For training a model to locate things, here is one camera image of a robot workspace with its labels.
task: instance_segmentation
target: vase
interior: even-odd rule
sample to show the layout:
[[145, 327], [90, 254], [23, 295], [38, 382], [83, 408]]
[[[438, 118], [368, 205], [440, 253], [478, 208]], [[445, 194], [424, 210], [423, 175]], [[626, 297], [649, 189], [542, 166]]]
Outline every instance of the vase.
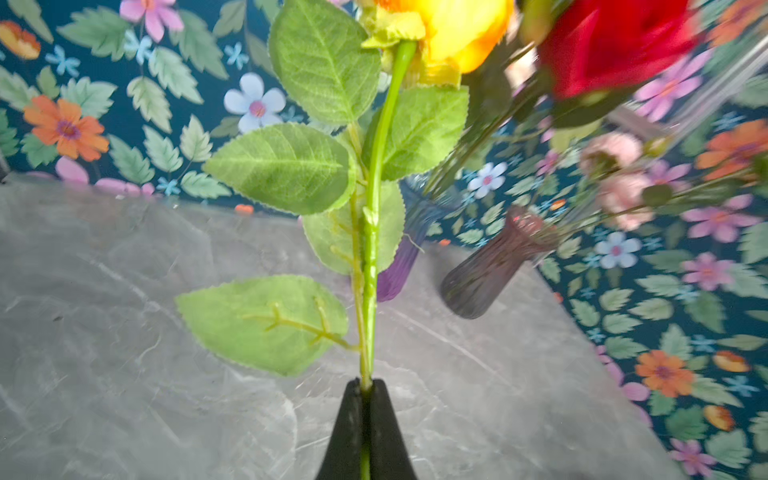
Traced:
[[488, 311], [523, 262], [557, 246], [555, 227], [512, 205], [502, 231], [443, 279], [440, 296], [456, 315], [476, 319]]
[[402, 291], [411, 273], [429, 226], [462, 207], [462, 196], [451, 186], [436, 199], [424, 195], [429, 175], [412, 175], [400, 182], [402, 199], [406, 203], [406, 225], [397, 248], [395, 260], [388, 269], [379, 273], [376, 291], [379, 302], [392, 300]]

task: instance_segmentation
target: glass vase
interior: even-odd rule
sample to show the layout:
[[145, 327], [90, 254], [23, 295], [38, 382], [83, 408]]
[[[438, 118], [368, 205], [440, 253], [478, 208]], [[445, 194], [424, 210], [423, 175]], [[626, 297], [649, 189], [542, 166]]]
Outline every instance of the glass vase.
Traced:
[[557, 245], [557, 231], [552, 225], [512, 205], [502, 231], [443, 279], [440, 296], [456, 315], [478, 318], [488, 311], [523, 262]]
[[423, 191], [429, 176], [412, 175], [400, 182], [402, 199], [406, 203], [406, 225], [402, 240], [395, 254], [395, 261], [379, 273], [377, 296], [379, 302], [392, 300], [406, 284], [421, 245], [427, 237], [429, 226], [462, 207], [461, 194], [451, 186], [436, 200], [425, 196]]

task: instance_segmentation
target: floral wallpaper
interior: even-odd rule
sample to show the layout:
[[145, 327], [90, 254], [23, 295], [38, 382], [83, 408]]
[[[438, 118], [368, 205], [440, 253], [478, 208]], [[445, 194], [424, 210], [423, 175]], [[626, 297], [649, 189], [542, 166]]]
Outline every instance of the floral wallpaper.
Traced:
[[[348, 0], [333, 2], [353, 13]], [[650, 121], [668, 122], [768, 35], [764, 0], [694, 3], [702, 46], [628, 104]], [[252, 214], [260, 207], [200, 171], [211, 153], [271, 124], [336, 129], [308, 118], [273, 75], [266, 39], [279, 0], [0, 5], [0, 150], [16, 170]], [[383, 75], [379, 90], [387, 87]], [[683, 188], [738, 169], [768, 151], [767, 111], [764, 70], [648, 176]], [[430, 238], [481, 247], [511, 204], [550, 220], [567, 213], [584, 141], [569, 143], [550, 123], [542, 108], [499, 131], [487, 163], [457, 180], [465, 206]], [[638, 418], [692, 478], [768, 478], [767, 194], [745, 190], [632, 233], [600, 227], [539, 267]]]

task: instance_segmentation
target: purple vase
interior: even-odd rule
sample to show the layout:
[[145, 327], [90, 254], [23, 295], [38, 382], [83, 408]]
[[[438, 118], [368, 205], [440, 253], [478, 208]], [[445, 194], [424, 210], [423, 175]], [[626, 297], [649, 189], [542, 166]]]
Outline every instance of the purple vase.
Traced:
[[527, 209], [512, 205], [504, 229], [451, 270], [442, 281], [440, 296], [456, 315], [478, 318], [488, 311], [523, 262], [557, 246], [553, 226]]
[[379, 273], [379, 287], [376, 290], [379, 302], [392, 300], [406, 284], [429, 226], [462, 207], [461, 194], [455, 187], [449, 188], [436, 200], [424, 196], [422, 192], [428, 179], [428, 175], [412, 175], [400, 182], [402, 199], [406, 203], [406, 226], [395, 261]]

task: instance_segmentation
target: pink flower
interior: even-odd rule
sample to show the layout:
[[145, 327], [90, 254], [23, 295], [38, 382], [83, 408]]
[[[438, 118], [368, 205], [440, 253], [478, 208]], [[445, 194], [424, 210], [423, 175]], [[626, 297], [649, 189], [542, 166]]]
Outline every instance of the pink flower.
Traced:
[[593, 138], [581, 152], [581, 171], [586, 174], [592, 172], [597, 154], [613, 157], [619, 168], [626, 168], [641, 157], [643, 144], [634, 135], [615, 132]]
[[558, 155], [558, 152], [554, 150], [550, 150], [549, 152], [547, 152], [547, 155], [536, 164], [536, 168], [538, 168], [538, 172], [536, 172], [536, 175], [551, 174], [552, 172], [557, 170], [559, 159], [560, 159], [560, 156]]
[[701, 222], [688, 230], [689, 238], [701, 238], [712, 235], [721, 243], [735, 242], [739, 237], [738, 227], [751, 227], [760, 223], [760, 219], [751, 215], [737, 214], [752, 203], [752, 195], [744, 194], [731, 198], [722, 207], [694, 208], [680, 215], [687, 222]]
[[671, 442], [675, 450], [670, 452], [670, 456], [683, 463], [683, 470], [688, 475], [701, 474], [706, 478], [712, 476], [712, 469], [708, 465], [715, 465], [717, 460], [711, 455], [701, 453], [698, 440], [688, 440], [683, 443], [678, 439], [672, 439]]
[[657, 160], [650, 166], [646, 175], [654, 185], [669, 185], [672, 190], [679, 192], [690, 188], [688, 182], [678, 180], [688, 175], [688, 172], [690, 172], [690, 164], [675, 165], [670, 168], [666, 160]]
[[[616, 365], [616, 362], [614, 362], [610, 356], [605, 355], [605, 351], [605, 345], [595, 347], [595, 352], [597, 352], [598, 358], [608, 370], [608, 375], [610, 375], [611, 378], [616, 382], [616, 385], [621, 388], [621, 392], [624, 394], [624, 396], [626, 396], [632, 402], [644, 402], [645, 400], [648, 400], [648, 397], [650, 396], [650, 389], [642, 383], [629, 382], [625, 384], [624, 372], [621, 371], [621, 368]], [[645, 425], [651, 427], [653, 422], [650, 420], [648, 412], [646, 412], [645, 409], [640, 406], [635, 407], [637, 408], [637, 415], [640, 417], [640, 420]]]
[[637, 114], [659, 121], [672, 108], [674, 101], [685, 97], [701, 85], [701, 77], [691, 75], [699, 71], [712, 57], [713, 50], [707, 50], [690, 60], [685, 57], [669, 67], [659, 78], [650, 81], [634, 94], [635, 100], [647, 101], [637, 109]]
[[712, 253], [704, 252], [695, 260], [683, 262], [683, 268], [690, 271], [683, 276], [685, 283], [698, 283], [702, 290], [711, 292], [718, 285], [733, 283], [728, 273], [732, 260], [718, 260]]
[[164, 24], [168, 30], [184, 30], [178, 12], [170, 7], [174, 3], [176, 0], [123, 0], [120, 3], [120, 16], [130, 22], [138, 22], [144, 17], [147, 33], [157, 43], [165, 35]]
[[554, 137], [554, 128], [552, 128], [552, 116], [544, 117], [544, 120], [538, 122], [539, 130], [546, 130], [541, 135], [541, 142], [544, 143]]
[[[603, 210], [618, 214], [643, 204], [643, 190], [653, 185], [643, 174], [613, 175], [600, 184], [598, 201]], [[631, 214], [615, 217], [614, 221], [622, 230], [636, 230], [640, 225], [654, 219], [650, 208], [636, 210]]]

